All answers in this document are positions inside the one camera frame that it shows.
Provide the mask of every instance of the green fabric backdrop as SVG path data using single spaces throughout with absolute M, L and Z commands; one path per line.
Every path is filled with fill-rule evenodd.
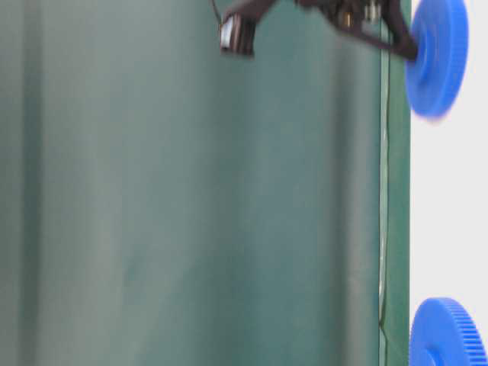
M 181 0 L 4 0 L 0 49 L 2 364 L 378 365 L 379 52 Z

